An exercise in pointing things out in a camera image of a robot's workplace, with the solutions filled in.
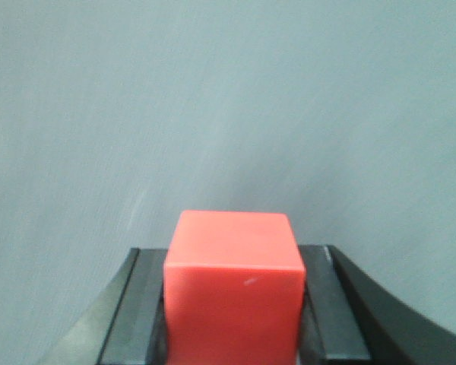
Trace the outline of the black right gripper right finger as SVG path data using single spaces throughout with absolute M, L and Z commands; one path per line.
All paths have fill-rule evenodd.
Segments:
M 456 364 L 456 334 L 396 298 L 335 246 L 301 245 L 300 364 Z

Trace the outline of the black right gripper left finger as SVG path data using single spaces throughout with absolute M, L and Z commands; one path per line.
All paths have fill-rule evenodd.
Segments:
M 56 364 L 165 364 L 165 249 L 132 249 L 55 348 Z

